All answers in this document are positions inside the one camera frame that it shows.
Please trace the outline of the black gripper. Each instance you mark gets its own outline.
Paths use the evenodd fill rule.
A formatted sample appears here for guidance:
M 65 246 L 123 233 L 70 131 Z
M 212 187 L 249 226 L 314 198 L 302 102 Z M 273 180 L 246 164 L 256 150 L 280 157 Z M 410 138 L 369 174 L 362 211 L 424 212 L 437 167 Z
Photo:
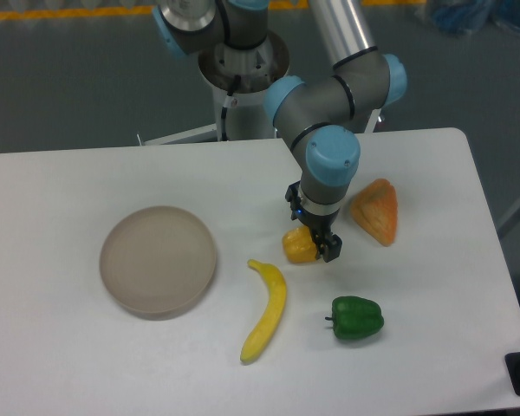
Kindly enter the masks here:
M 333 204 L 319 204 L 307 197 L 299 182 L 289 185 L 285 200 L 289 203 L 290 218 L 299 220 L 310 229 L 316 247 L 316 259 L 330 263 L 341 254 L 342 240 L 332 232 L 332 224 L 342 206 L 342 200 Z

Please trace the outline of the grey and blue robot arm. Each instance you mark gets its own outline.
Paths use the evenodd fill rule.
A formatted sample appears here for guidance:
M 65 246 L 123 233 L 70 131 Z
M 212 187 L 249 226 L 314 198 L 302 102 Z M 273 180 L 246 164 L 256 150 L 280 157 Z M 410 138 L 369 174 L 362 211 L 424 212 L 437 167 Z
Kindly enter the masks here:
M 346 125 L 406 92 L 400 60 L 382 54 L 356 1 L 312 1 L 333 74 L 308 84 L 289 73 L 289 51 L 268 27 L 265 1 L 161 1 L 152 14 L 173 55 L 196 55 L 211 87 L 220 141 L 281 137 L 302 176 L 285 198 L 315 254 L 336 259 L 331 226 L 361 155 Z

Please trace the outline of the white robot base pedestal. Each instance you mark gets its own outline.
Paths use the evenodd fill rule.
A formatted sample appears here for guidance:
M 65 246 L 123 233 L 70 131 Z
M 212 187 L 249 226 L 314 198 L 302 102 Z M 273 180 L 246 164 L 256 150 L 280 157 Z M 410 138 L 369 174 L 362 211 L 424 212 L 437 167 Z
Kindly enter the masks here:
M 198 54 L 198 68 L 211 88 L 215 122 L 144 141 L 144 146 L 276 137 L 263 99 L 289 71 L 289 51 L 280 36 L 270 30 L 261 44 L 247 50 L 221 43 Z

